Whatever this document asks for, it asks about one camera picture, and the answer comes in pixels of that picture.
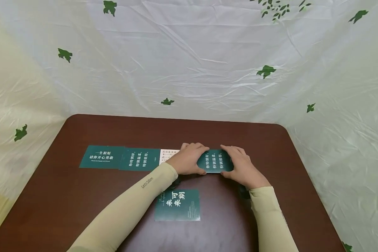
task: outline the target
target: card with chinese text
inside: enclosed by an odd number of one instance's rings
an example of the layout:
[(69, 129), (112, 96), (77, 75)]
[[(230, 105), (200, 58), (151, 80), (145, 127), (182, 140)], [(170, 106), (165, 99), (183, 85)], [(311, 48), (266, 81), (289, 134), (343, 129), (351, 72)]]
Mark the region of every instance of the card with chinese text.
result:
[(160, 149), (160, 164), (170, 159), (178, 152), (178, 149)]
[(155, 221), (200, 221), (199, 191), (174, 189), (157, 197)]
[(234, 169), (231, 158), (223, 149), (211, 149), (200, 156), (197, 165), (207, 173), (230, 172)]
[(120, 170), (152, 171), (160, 164), (160, 149), (126, 148)]
[(80, 168), (119, 169), (124, 150), (124, 146), (89, 145)]

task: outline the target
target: sleeve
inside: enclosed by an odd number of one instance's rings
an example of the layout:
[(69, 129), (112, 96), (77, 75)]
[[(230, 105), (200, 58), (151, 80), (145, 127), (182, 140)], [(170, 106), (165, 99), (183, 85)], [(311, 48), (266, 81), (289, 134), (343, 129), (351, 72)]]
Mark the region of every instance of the sleeve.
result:
[(146, 213), (152, 201), (178, 178), (162, 163), (105, 207), (67, 252), (115, 252)]
[(259, 252), (298, 252), (273, 187), (251, 189), (249, 193), (258, 224)]

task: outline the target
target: white card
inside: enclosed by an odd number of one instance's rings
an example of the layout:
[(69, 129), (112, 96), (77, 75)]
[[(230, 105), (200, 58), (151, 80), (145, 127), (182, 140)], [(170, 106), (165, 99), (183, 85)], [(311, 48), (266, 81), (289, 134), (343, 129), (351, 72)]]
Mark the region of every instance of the white card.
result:
[(160, 164), (178, 153), (178, 149), (160, 149)]

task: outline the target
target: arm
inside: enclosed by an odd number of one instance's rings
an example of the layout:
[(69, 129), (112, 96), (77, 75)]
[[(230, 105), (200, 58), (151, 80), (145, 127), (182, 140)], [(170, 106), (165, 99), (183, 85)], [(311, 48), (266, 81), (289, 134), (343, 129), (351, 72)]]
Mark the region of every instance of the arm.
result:
[(107, 205), (67, 252), (115, 252), (155, 197), (165, 191), (178, 175), (206, 174), (196, 162), (208, 149), (200, 143), (182, 144), (177, 154)]
[(244, 149), (224, 145), (221, 148), (234, 163), (234, 170), (221, 174), (250, 188), (252, 210), (258, 224), (259, 252), (298, 252), (269, 181), (254, 167)]
[(260, 252), (298, 252), (272, 186), (251, 189)]

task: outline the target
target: left hand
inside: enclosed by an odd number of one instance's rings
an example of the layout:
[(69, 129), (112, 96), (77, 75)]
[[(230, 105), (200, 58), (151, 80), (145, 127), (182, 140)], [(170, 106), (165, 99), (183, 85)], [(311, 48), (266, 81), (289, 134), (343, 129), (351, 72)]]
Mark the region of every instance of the left hand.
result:
[(178, 175), (206, 175), (206, 171), (197, 166), (197, 160), (209, 149), (201, 143), (183, 143), (181, 150), (166, 160), (166, 163), (170, 164)]

